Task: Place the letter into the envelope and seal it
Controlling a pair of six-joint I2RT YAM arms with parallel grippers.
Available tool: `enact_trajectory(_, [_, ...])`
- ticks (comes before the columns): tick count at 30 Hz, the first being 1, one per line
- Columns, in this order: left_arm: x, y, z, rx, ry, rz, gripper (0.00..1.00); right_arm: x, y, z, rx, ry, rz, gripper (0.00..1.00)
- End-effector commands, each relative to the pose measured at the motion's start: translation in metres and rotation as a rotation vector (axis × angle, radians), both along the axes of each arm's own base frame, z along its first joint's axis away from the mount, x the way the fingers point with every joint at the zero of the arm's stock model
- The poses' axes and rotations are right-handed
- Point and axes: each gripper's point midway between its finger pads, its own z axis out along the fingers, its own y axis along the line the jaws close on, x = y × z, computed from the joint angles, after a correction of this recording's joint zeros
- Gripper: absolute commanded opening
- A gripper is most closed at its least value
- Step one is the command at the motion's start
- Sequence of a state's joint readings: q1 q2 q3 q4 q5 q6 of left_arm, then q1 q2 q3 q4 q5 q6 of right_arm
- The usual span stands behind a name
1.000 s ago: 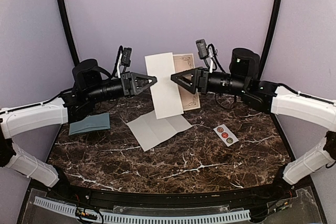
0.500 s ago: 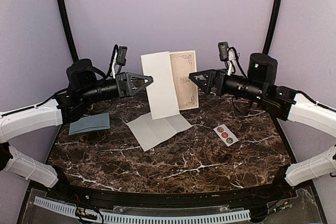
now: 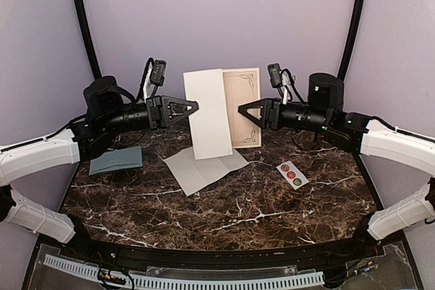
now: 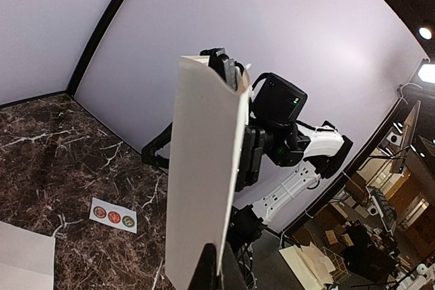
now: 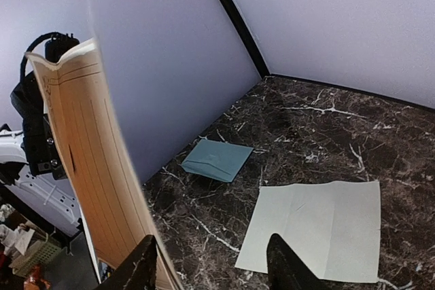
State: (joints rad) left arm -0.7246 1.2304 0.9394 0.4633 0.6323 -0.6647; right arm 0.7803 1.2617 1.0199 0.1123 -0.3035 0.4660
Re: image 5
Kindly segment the blue-grey envelope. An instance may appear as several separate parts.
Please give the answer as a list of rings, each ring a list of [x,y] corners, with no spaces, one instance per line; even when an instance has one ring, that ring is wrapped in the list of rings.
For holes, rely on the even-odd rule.
[[[253,147],[201,139],[181,163],[187,173],[232,183]]]

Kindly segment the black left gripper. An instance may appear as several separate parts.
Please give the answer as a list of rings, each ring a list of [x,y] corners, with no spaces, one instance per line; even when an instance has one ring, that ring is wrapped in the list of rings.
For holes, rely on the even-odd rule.
[[[20,76],[11,93],[11,102],[22,118],[22,148],[31,174],[51,174],[56,180],[66,179],[34,72]]]

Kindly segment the cream letter paper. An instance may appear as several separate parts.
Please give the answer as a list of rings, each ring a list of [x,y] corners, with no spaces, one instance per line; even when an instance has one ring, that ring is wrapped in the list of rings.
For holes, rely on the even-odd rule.
[[[118,268],[158,230],[130,161],[98,45],[89,39],[56,63],[26,53],[54,142],[98,259]]]

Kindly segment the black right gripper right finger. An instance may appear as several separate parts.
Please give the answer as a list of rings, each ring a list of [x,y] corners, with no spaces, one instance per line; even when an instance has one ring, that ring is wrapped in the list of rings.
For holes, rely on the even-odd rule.
[[[269,289],[327,289],[318,277],[277,233],[271,235],[266,248]]]

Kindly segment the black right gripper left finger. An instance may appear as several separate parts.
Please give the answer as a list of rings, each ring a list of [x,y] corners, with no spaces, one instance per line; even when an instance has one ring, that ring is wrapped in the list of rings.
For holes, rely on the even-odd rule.
[[[157,246],[153,235],[147,235],[99,285],[99,290],[156,289]]]

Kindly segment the white-sleeved left robot arm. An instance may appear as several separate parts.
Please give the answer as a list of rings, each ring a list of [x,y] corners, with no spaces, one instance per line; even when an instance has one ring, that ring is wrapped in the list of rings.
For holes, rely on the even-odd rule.
[[[33,175],[23,145],[24,135],[1,126],[1,184],[18,199],[14,208],[29,219],[41,218],[73,238],[82,231],[80,206],[68,179],[56,180],[51,173]]]

